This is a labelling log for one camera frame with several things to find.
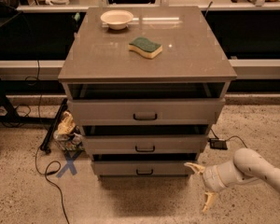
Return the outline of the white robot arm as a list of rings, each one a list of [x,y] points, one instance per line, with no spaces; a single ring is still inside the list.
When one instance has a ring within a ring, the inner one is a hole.
[[[210,209],[222,190],[234,185],[253,184],[262,180],[280,193],[280,169],[250,148],[236,150],[230,161],[218,165],[204,167],[193,162],[185,162],[184,165],[203,179],[204,213]]]

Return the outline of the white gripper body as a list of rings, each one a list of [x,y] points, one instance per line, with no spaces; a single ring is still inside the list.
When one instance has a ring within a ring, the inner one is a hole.
[[[206,188],[213,192],[221,192],[234,185],[235,181],[235,166],[232,162],[208,166],[203,172],[203,182]]]

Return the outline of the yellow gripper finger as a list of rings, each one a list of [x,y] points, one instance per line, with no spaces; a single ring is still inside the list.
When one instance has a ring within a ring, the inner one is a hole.
[[[205,171],[205,167],[197,163],[185,162],[184,165],[190,168],[195,174],[198,175],[202,175]]]
[[[214,204],[218,194],[216,192],[207,191],[205,194],[205,202],[203,205],[203,212],[206,213]]]

